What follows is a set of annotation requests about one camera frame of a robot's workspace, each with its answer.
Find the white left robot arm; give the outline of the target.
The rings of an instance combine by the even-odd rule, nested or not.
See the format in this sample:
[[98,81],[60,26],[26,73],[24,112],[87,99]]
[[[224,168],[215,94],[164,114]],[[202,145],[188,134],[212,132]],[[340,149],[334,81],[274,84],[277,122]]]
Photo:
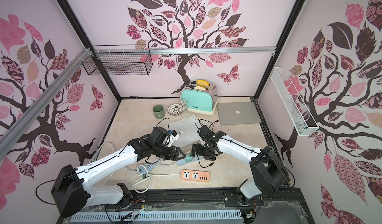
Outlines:
[[128,207],[132,194],[125,184],[109,187],[97,187],[96,184],[108,175],[151,155],[172,161],[185,158],[181,148],[173,145],[179,137],[175,130],[154,127],[152,133],[131,139],[126,146],[102,159],[77,168],[71,165],[62,168],[51,190],[60,217],[71,217],[91,206]]

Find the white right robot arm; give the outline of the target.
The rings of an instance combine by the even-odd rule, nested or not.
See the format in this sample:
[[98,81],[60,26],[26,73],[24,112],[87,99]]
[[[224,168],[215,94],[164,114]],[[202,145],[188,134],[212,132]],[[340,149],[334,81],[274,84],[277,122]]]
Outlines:
[[237,198],[246,202],[255,196],[272,197],[287,181],[287,169],[278,156],[269,147],[255,148],[239,142],[225,132],[213,132],[203,125],[197,130],[203,143],[193,144],[192,156],[202,156],[215,161],[222,153],[228,154],[247,164],[252,172],[252,179],[245,180],[237,189]]

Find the mint green charger plug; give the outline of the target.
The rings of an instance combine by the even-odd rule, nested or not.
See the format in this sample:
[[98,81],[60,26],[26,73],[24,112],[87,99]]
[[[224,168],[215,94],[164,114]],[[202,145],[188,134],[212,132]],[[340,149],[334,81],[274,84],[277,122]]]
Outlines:
[[193,159],[194,159],[193,156],[191,156],[190,154],[187,154],[185,158],[185,162],[191,162]]

